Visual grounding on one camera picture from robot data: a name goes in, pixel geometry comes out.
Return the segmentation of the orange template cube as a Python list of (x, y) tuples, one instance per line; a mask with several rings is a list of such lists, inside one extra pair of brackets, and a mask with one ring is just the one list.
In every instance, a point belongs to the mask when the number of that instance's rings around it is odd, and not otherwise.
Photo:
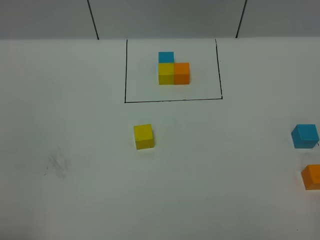
[(174, 63), (174, 84), (189, 85), (190, 79), (190, 64), (188, 62)]

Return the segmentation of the yellow template cube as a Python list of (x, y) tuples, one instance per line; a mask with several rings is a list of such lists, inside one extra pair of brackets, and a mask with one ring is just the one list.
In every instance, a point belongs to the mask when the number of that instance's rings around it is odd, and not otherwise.
[(159, 85), (174, 84), (174, 63), (158, 64), (158, 84)]

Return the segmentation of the blue template cube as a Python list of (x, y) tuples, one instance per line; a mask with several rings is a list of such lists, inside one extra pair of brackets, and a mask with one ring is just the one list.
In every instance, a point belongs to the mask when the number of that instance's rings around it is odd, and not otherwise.
[(173, 51), (161, 51), (158, 53), (158, 63), (174, 63), (174, 52)]

